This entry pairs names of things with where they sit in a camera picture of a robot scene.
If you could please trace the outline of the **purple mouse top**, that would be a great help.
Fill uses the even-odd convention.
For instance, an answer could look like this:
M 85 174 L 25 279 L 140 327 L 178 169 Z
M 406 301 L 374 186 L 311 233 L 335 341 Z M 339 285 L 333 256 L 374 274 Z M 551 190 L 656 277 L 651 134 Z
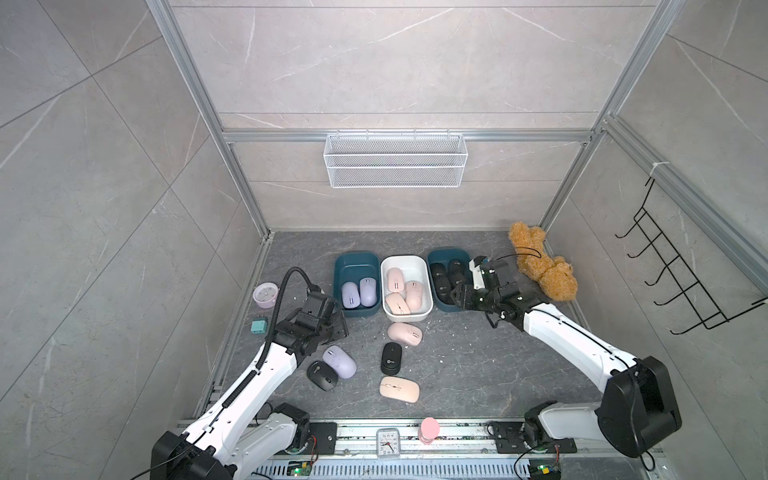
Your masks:
M 361 305 L 361 298 L 358 284 L 355 282 L 345 282 L 341 287 L 343 307 L 347 310 L 354 310 Z

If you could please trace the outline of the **purple mouse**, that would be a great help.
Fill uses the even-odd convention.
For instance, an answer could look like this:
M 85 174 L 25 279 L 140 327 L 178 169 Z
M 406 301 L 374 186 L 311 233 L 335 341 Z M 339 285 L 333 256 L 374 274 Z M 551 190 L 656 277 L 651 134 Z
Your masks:
M 361 305 L 361 298 L 358 284 L 355 282 L 345 282 L 341 287 L 343 307 L 347 310 L 354 310 Z
M 357 373 L 356 361 L 338 345 L 327 348 L 322 355 L 322 361 L 329 365 L 341 379 L 350 379 Z
M 377 282 L 373 277 L 365 277 L 359 282 L 360 305 L 365 308 L 371 308 L 378 301 Z

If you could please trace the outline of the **black mouse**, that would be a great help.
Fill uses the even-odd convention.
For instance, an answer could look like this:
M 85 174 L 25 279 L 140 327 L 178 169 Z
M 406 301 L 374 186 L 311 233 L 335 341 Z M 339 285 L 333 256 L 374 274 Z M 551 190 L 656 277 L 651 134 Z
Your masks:
M 447 276 L 438 276 L 434 279 L 433 285 L 435 288 L 435 294 L 437 298 L 444 304 L 453 305 L 454 301 L 451 296 L 453 285 Z
M 337 372 L 323 361 L 312 362 L 307 368 L 306 376 L 315 386 L 325 392 L 334 389 L 339 381 Z
M 382 350 L 380 369 L 385 376 L 396 376 L 402 366 L 402 346 L 388 342 Z
M 463 283 L 466 281 L 465 264 L 459 259 L 452 259 L 447 268 L 447 275 L 453 283 Z
M 430 274 L 434 282 L 447 279 L 447 268 L 444 264 L 435 262 L 429 265 Z

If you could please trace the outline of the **purple mouse bottom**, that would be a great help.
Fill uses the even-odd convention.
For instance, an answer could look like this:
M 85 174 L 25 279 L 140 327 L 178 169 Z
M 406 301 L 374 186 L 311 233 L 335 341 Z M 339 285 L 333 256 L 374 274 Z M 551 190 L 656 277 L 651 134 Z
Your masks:
M 359 282 L 360 305 L 365 308 L 371 308 L 378 301 L 377 282 L 373 277 L 365 277 Z

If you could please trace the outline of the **pink mouse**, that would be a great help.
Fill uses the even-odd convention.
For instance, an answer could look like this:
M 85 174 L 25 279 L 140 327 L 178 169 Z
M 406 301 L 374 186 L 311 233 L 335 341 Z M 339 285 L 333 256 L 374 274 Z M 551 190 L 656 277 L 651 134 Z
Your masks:
M 405 298 L 400 293 L 395 292 L 387 295 L 385 303 L 392 315 L 403 316 L 411 314 Z
M 400 377 L 385 376 L 379 385 L 379 393 L 390 399 L 415 403 L 420 396 L 419 385 L 411 380 Z
M 392 341 L 408 346 L 417 346 L 423 340 L 420 328 L 404 322 L 392 323 L 387 334 Z
M 422 308 L 423 284 L 419 281 L 408 281 L 405 284 L 405 301 L 411 313 Z
M 391 293 L 401 293 L 405 290 L 405 278 L 398 267 L 389 268 L 386 272 L 387 289 Z

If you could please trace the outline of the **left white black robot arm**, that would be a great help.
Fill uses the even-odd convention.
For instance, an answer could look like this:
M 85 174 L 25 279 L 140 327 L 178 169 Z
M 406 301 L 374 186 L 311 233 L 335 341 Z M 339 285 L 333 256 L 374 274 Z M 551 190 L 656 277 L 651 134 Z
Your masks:
M 213 406 L 177 435 L 165 432 L 151 453 L 151 479 L 245 479 L 280 451 L 301 452 L 309 414 L 287 403 L 251 428 L 276 389 L 320 345 L 348 334 L 333 297 L 310 292 L 275 326 L 249 367 Z

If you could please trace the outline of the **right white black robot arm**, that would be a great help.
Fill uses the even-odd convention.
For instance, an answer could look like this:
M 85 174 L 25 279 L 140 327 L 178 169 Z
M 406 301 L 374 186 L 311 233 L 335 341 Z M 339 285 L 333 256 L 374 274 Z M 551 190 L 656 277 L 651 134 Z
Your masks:
M 524 417 L 522 435 L 532 449 L 562 439 L 604 440 L 639 458 L 682 427 L 667 367 L 638 358 L 584 329 L 536 292 L 520 290 L 509 264 L 478 256 L 460 273 L 450 263 L 448 292 L 462 310 L 482 312 L 492 327 L 508 322 L 548 345 L 599 390 L 597 402 L 544 402 Z

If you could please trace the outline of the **left teal storage box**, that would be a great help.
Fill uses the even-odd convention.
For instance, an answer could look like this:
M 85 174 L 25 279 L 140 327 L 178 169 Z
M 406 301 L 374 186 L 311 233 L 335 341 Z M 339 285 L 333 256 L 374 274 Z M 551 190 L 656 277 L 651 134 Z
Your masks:
M 355 282 L 358 284 L 365 277 L 373 277 L 377 282 L 378 301 L 375 306 L 365 308 L 359 306 L 354 310 L 347 310 L 343 307 L 341 287 L 345 282 Z M 374 315 L 381 306 L 381 276 L 380 262 L 378 257 L 368 251 L 348 252 L 340 255 L 334 266 L 333 295 L 341 304 L 341 310 L 346 318 L 363 318 Z

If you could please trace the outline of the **white storage box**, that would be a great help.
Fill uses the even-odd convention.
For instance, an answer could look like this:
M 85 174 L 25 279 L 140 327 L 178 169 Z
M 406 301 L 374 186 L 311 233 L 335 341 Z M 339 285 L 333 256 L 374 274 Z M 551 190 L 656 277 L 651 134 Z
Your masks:
M 408 281 L 419 281 L 423 284 L 422 308 L 410 315 L 396 316 L 392 315 L 385 303 L 385 297 L 391 292 L 387 289 L 386 272 L 389 268 L 398 267 L 402 270 L 405 278 L 405 284 Z M 381 263 L 381 293 L 383 298 L 383 309 L 386 316 L 392 322 L 419 322 L 424 320 L 434 308 L 434 301 L 430 292 L 430 279 L 426 261 L 417 255 L 394 255 L 385 258 Z

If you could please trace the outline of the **purple mouse middle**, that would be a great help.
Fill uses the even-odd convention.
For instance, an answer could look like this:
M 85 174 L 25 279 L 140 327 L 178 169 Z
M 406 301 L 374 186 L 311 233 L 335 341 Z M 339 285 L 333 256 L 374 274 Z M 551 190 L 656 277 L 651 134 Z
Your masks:
M 322 361 L 329 365 L 341 379 L 350 379 L 357 373 L 356 361 L 338 345 L 327 348 L 322 355 Z

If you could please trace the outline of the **small teal block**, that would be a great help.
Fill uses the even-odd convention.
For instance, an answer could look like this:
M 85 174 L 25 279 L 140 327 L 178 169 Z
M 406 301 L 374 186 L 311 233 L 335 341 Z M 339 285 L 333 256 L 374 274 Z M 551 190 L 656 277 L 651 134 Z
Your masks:
M 263 318 L 251 321 L 250 332 L 255 335 L 265 334 L 268 330 L 268 321 Z

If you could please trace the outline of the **brown teddy bear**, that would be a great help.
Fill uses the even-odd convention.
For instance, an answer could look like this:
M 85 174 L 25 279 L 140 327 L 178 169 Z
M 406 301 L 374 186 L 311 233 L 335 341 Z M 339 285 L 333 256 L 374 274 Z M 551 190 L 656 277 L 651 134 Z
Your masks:
M 516 222 L 508 237 L 515 249 L 518 270 L 536 282 L 547 297 L 558 302 L 576 299 L 578 282 L 573 267 L 562 256 L 547 254 L 546 232 L 542 228 Z

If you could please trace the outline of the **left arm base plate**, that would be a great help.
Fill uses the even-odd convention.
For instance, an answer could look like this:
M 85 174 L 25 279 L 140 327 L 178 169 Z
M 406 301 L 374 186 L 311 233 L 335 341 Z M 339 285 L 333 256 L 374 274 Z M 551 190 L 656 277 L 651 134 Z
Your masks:
M 336 422 L 310 422 L 302 431 L 304 445 L 301 453 L 304 455 L 333 455 L 338 439 L 338 424 Z

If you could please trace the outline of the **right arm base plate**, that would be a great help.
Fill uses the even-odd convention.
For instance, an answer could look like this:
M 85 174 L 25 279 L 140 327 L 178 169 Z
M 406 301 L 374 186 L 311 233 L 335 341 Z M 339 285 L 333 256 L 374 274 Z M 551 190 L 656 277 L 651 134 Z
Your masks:
M 543 433 L 536 433 L 534 428 L 524 421 L 490 421 L 485 424 L 485 429 L 499 454 L 524 453 L 528 449 L 532 449 L 532 453 L 540 454 L 578 452 L 573 439 L 552 440 Z

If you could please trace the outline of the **black wall hook rack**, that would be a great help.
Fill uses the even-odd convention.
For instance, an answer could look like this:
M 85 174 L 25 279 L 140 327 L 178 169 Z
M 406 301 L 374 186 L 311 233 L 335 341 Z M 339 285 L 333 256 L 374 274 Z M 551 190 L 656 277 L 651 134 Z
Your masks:
M 711 331 L 731 323 L 748 313 L 766 307 L 767 296 L 764 295 L 735 314 L 729 315 L 724 311 L 694 271 L 692 263 L 684 258 L 681 251 L 675 246 L 648 210 L 647 203 L 654 185 L 655 180 L 653 178 L 648 178 L 645 181 L 645 194 L 639 208 L 632 216 L 632 223 L 625 232 L 617 233 L 614 237 L 617 240 L 624 240 L 633 234 L 639 234 L 644 240 L 643 247 L 636 253 L 627 253 L 626 257 L 638 259 L 646 252 L 652 252 L 660 262 L 661 267 L 655 279 L 644 281 L 647 287 L 655 287 L 665 278 L 671 280 L 672 285 L 675 287 L 674 292 L 664 301 L 654 300 L 653 304 L 655 306 L 665 307 L 679 299 L 683 299 L 685 304 L 692 310 L 695 316 L 693 323 L 681 329 L 670 329 L 669 333 L 673 336 L 682 336 L 696 329 Z

